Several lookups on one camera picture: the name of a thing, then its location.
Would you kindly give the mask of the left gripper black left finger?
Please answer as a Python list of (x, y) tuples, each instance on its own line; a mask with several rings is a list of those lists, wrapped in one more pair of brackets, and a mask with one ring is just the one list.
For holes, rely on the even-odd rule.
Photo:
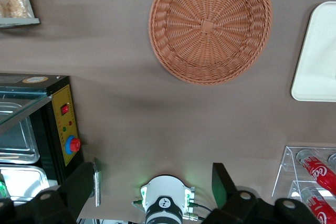
[(42, 190), (22, 205), (1, 199), (1, 223), (76, 223), (93, 189), (93, 163), (81, 163), (57, 189)]

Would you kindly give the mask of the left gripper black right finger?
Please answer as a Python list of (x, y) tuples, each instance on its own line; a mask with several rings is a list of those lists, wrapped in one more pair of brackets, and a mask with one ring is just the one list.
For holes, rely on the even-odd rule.
[(303, 203), (279, 198), (273, 205), (235, 186), (222, 163), (213, 163), (212, 192), (217, 208), (203, 223), (319, 223)]

